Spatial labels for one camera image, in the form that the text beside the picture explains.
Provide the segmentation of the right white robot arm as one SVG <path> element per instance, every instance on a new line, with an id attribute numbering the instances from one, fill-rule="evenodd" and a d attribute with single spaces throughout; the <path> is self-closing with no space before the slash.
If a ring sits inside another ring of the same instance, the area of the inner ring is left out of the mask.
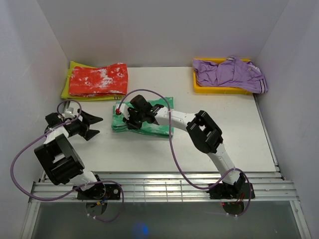
<path id="1" fill-rule="evenodd" d="M 210 158 L 222 176 L 220 181 L 206 187 L 212 199 L 248 199 L 252 195 L 251 184 L 226 152 L 222 130 L 207 112 L 178 112 L 169 105 L 152 105 L 142 95 L 137 95 L 130 103 L 130 107 L 121 105 L 118 109 L 128 129 L 140 129 L 147 122 L 184 130 L 195 148 Z"/>

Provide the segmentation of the green tie-dye trousers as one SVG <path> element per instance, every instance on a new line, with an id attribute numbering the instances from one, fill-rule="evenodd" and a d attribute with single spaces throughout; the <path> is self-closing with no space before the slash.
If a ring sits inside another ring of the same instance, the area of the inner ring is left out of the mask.
<path id="1" fill-rule="evenodd" d="M 171 110 L 174 108 L 174 97 L 165 97 L 168 101 Z M 167 107 L 167 103 L 164 99 L 160 98 L 157 100 L 149 100 L 148 101 L 152 106 L 159 104 Z M 112 124 L 111 128 L 113 132 L 126 132 L 131 131 L 139 134 L 155 136 L 155 137 L 164 137 L 169 138 L 169 126 L 168 125 L 156 125 L 156 124 L 149 124 L 147 122 L 143 122 L 142 127 L 140 129 L 128 129 L 127 125 L 123 122 L 123 114 L 116 115 L 116 108 L 120 102 L 116 102 L 113 106 L 113 117 L 112 117 Z M 133 107 L 132 104 L 128 101 L 124 101 L 123 104 L 127 105 L 128 107 Z"/>

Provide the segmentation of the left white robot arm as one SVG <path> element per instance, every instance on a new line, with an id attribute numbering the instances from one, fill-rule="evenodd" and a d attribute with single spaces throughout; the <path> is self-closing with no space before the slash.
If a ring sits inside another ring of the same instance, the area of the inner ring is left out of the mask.
<path id="1" fill-rule="evenodd" d="M 90 129 L 92 124 L 103 121 L 101 117 L 93 116 L 84 111 L 81 119 L 76 117 L 64 118 L 59 113 L 51 113 L 45 117 L 48 123 L 45 142 L 34 150 L 34 153 L 44 169 L 49 180 L 54 185 L 73 184 L 80 186 L 78 192 L 94 199 L 102 198 L 106 187 L 101 179 L 92 171 L 86 171 L 81 160 L 68 138 L 79 135 L 86 141 L 100 133 Z"/>

